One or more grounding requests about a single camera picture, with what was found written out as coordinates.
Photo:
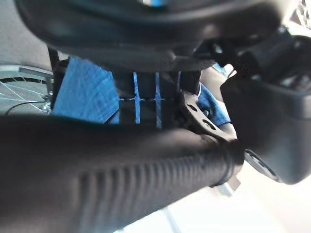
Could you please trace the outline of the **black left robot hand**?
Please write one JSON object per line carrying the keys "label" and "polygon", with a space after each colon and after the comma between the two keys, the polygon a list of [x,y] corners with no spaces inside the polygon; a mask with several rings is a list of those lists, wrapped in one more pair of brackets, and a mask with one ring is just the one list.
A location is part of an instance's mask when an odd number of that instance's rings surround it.
{"label": "black left robot hand", "polygon": [[237,74],[221,92],[257,171],[294,184],[311,173],[311,40],[282,22],[289,0],[17,0],[40,40],[106,69]]}

